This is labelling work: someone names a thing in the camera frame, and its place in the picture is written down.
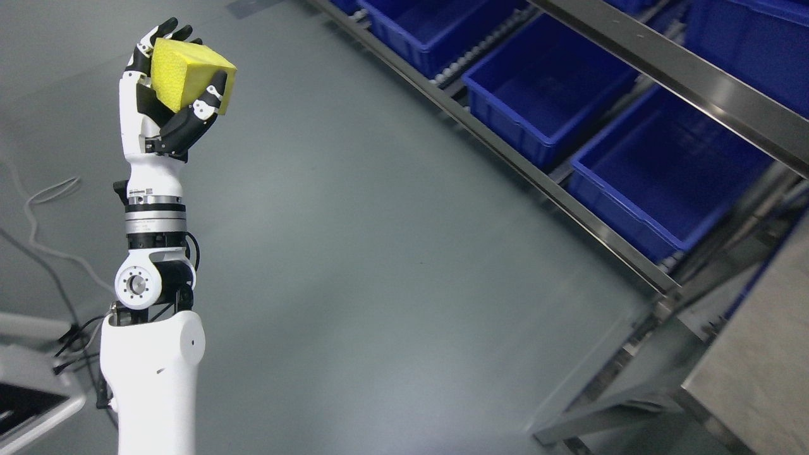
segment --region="floor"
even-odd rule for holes
[[[528,428],[617,349],[648,289],[303,0],[244,19],[227,3],[0,1],[0,156],[29,193],[83,178],[36,208],[39,239],[103,277],[126,254],[111,184],[134,40],[177,15],[239,67],[184,171],[208,338],[198,453],[562,453]],[[21,206],[0,168],[0,223],[24,239]],[[110,295],[49,262],[82,318],[104,311]],[[2,242],[0,308],[67,317]],[[25,453],[115,445],[87,406]]]

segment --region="yellow sponge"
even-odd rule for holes
[[[205,45],[158,38],[152,54],[152,88],[157,97],[174,112],[191,104],[208,87],[218,70],[227,72],[225,93],[219,115],[227,111],[233,91],[236,67]]]

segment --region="metal shelf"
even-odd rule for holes
[[[809,121],[603,0],[529,0],[809,178]]]
[[[652,261],[638,252],[623,237],[619,236],[604,221],[593,215],[581,202],[576,200],[559,184],[523,158],[506,141],[501,139],[481,121],[469,113],[464,106],[458,104],[444,90],[431,83],[415,70],[402,57],[388,48],[376,36],[361,24],[354,22],[343,11],[329,0],[307,0],[327,14],[334,22],[362,43],[376,57],[390,66],[402,78],[408,81],[430,101],[440,107],[447,115],[455,119],[473,136],[484,143],[492,152],[506,161],[517,173],[531,182],[544,193],[554,204],[578,223],[585,231],[597,239],[607,250],[624,262],[635,274],[649,283],[663,295],[680,288],[680,285],[668,274],[660,270]]]

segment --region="robotic arm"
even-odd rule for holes
[[[131,166],[113,188],[125,206],[129,256],[115,278],[117,302],[103,322],[101,371],[112,396],[100,407],[118,413],[119,455],[193,455],[197,365],[205,332],[192,311],[197,272],[186,257],[188,235],[179,175],[188,149],[214,124],[227,74],[217,72],[189,106],[174,113],[151,88],[157,38],[186,40],[171,18],[135,46],[119,84],[121,141]],[[191,42],[201,44],[196,39]],[[161,321],[150,310],[165,305]]]

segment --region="blue plastic bin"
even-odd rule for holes
[[[633,86],[637,72],[543,15],[464,74],[469,107],[549,170]]]
[[[660,263],[693,248],[772,160],[657,87],[571,163],[568,191]]]
[[[371,31],[428,78],[486,38],[525,0],[360,0]]]
[[[636,15],[649,6],[654,5],[655,0],[604,0],[615,8],[628,15]]]
[[[357,0],[331,0],[331,2],[347,15],[351,15],[359,9]]]
[[[809,3],[695,0],[686,46],[809,117]]]

